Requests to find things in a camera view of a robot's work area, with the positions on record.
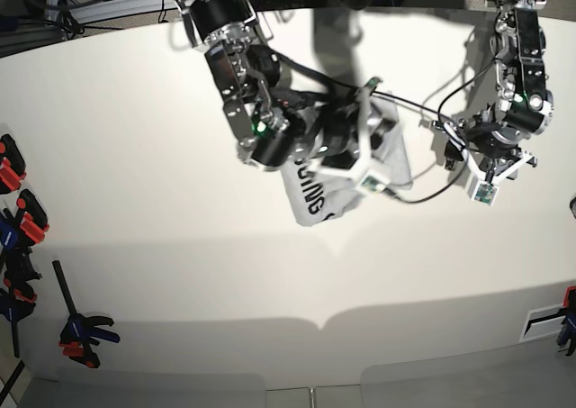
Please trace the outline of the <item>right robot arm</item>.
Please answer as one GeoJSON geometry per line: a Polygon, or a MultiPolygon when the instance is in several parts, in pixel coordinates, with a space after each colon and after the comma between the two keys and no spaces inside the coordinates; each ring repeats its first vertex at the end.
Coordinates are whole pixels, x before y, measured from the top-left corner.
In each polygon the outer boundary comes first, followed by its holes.
{"type": "Polygon", "coordinates": [[[381,167],[397,139],[373,102],[380,81],[339,83],[272,49],[249,0],[174,0],[201,50],[248,165],[276,171],[307,159],[346,175],[381,167]]]}

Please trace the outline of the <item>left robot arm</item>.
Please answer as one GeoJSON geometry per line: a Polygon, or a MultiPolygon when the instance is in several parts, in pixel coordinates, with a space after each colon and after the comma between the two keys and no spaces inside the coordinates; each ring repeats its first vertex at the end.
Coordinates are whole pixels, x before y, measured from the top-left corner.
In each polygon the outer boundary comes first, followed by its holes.
{"type": "Polygon", "coordinates": [[[467,161],[493,182],[513,177],[524,154],[520,142],[545,131],[553,118],[554,98],[546,88],[545,34],[537,10],[546,0],[485,0],[497,8],[490,37],[496,99],[456,126],[457,141],[446,145],[448,166],[467,161]]]}

